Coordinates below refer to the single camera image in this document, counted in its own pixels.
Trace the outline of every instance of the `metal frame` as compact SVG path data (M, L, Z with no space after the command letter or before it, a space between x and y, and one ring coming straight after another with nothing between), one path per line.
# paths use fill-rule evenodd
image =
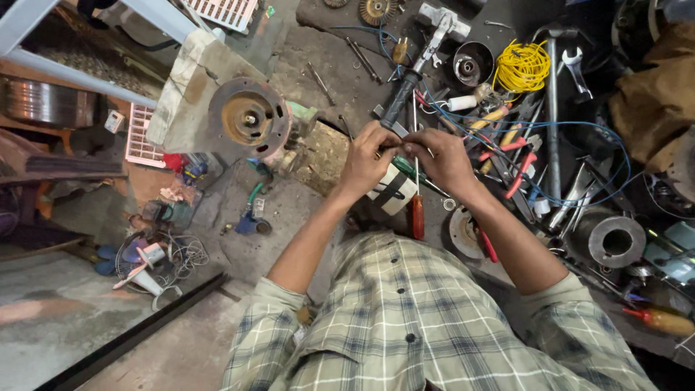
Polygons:
M19 46L59 1L17 0L0 18L0 57L98 93L154 108L157 102L150 98L37 56ZM181 44L196 29L195 24L167 0L122 0L122 3Z
M128 353L132 348L183 314L188 308L207 297L227 281L227 274L219 273L210 280L179 297L171 304L153 313L130 330L114 338L94 353L79 360L56 377L43 383L36 390L75 390L101 370Z

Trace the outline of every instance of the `fingers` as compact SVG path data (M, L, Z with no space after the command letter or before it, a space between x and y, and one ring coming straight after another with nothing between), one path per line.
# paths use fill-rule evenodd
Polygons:
M389 164L395 157L395 155L398 153L398 148L393 147L389 148L382 153L382 158L379 159L379 168L381 168L384 172L389 169Z
M434 159L432 158L432 155L430 155L430 151L428 151L427 148L423 147L420 144L405 143L403 149L405 150L405 152L417 156L418 159L423 163L423 165L425 165L425 167L434 168Z
M438 152L440 150L440 144L445 142L446 133L439 131L437 129L425 129L423 131L416 131L410 133L403 138L405 143L417 143L428 147L433 152Z
M396 136L390 130L386 130L383 127L378 127L372 131L372 134L365 140L365 146L374 148L376 150L380 145L387 147L395 147L402 143L400 137Z

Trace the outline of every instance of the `shirt sleeve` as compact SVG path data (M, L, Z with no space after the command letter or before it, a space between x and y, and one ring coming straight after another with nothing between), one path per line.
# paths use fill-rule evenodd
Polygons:
M569 273L522 302L531 315L531 343L602 390L656 390L589 290Z
M261 278L231 344L221 390L267 390L295 350L304 296Z

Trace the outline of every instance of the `white capacitor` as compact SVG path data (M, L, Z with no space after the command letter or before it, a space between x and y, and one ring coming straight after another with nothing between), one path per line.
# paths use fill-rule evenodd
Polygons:
M470 109L471 107L477 106L477 100L475 100L474 95L451 98L447 101L447 103L449 105L449 111Z

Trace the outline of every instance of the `green object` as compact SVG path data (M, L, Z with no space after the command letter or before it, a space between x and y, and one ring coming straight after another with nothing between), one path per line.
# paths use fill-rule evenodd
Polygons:
M263 182L259 182L256 185L256 188L251 192L251 195L249 195L249 205L252 205L254 203L254 198L256 197L256 194L261 190L261 187L263 187Z
M393 158L391 163L401 172L404 173L405 175L408 175L410 179L415 180L415 168L410 165L410 162L408 159L405 159L404 157L396 156ZM420 173L420 181L424 182L425 179L427 179L424 174Z

